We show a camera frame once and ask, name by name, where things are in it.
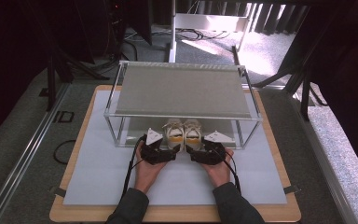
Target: white sneaker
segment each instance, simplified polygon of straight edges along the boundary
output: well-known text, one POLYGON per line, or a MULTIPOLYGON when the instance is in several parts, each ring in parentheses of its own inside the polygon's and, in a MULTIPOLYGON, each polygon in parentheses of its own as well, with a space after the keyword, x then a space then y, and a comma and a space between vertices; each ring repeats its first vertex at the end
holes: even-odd
POLYGON ((185 146, 200 150, 202 142, 201 124, 196 119, 188 119, 184 123, 185 126, 185 146))
POLYGON ((184 141, 183 136, 183 124, 179 119, 168 119, 167 124, 163 127, 165 136, 167 138, 167 145, 169 149, 175 149, 178 151, 183 150, 184 141))

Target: stand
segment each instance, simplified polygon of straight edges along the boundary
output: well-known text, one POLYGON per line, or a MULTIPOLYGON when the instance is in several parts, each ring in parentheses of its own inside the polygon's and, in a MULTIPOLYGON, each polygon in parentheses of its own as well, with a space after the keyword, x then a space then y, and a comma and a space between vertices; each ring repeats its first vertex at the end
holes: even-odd
MULTIPOLYGON (((252 4, 250 12, 254 10, 255 4, 252 4)), ((238 46, 233 48, 234 55, 242 49, 243 40, 248 29, 250 21, 248 17, 216 16, 216 15, 198 15, 176 13, 176 0, 172 0, 172 25, 171 25, 171 46, 169 63, 175 63, 176 57, 176 28, 195 29, 195 30, 220 30, 230 32, 242 32, 242 37, 238 46)))
POLYGON ((37 1, 31 0, 17 0, 22 12, 28 19, 30 25, 34 29, 37 38, 43 45, 46 54, 48 55, 48 109, 49 111, 55 103, 55 71, 57 71, 60 79, 63 82, 72 82, 74 76, 68 66, 68 63, 83 70, 86 74, 100 80, 107 80, 109 77, 104 77, 94 73, 88 69, 87 66, 78 62, 58 46, 53 33, 51 32, 46 17, 41 10, 37 1))

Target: transparent acrylic box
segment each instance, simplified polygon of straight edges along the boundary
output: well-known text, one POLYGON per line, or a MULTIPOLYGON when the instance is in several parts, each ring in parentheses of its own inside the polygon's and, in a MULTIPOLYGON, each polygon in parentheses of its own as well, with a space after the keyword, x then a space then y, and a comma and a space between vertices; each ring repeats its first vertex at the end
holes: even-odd
POLYGON ((262 122, 239 65, 121 61, 103 115, 116 147, 135 146, 149 128, 163 134, 167 120, 175 118, 197 119, 203 136, 219 132, 235 142, 225 147, 244 149, 262 122))

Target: hand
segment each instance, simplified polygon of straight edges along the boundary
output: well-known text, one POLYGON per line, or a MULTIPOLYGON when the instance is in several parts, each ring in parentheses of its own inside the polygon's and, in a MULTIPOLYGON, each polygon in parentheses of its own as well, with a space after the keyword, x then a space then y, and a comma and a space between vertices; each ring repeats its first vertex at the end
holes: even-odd
MULTIPOLYGON (((226 153, 228 153, 229 155, 226 156, 226 162, 229 164, 229 162, 231 161, 231 157, 234 155, 234 151, 226 148, 226 153)), ((200 163, 200 165, 205 169, 209 179, 212 182, 212 185, 215 188, 224 185, 230 181, 230 170, 223 161, 216 165, 207 165, 202 163, 200 163)))
POLYGON ((142 161, 141 147, 143 144, 144 142, 141 142, 138 148, 136 148, 136 159, 137 161, 141 162, 136 165, 136 179, 134 188, 146 194, 150 187, 152 187, 153 183, 156 181, 159 172, 167 164, 167 162, 152 165, 147 161, 142 161))

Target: gray sleeve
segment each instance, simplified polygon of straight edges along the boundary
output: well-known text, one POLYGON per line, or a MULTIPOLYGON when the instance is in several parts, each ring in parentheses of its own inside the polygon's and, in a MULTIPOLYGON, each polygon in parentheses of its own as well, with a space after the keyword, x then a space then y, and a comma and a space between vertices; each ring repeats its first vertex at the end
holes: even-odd
POLYGON ((228 182, 213 190, 217 210, 223 224, 258 224, 265 223, 258 211, 244 199, 228 182))
POLYGON ((115 212, 106 220, 106 224, 139 224, 144 219, 149 199, 138 189, 128 189, 115 212))

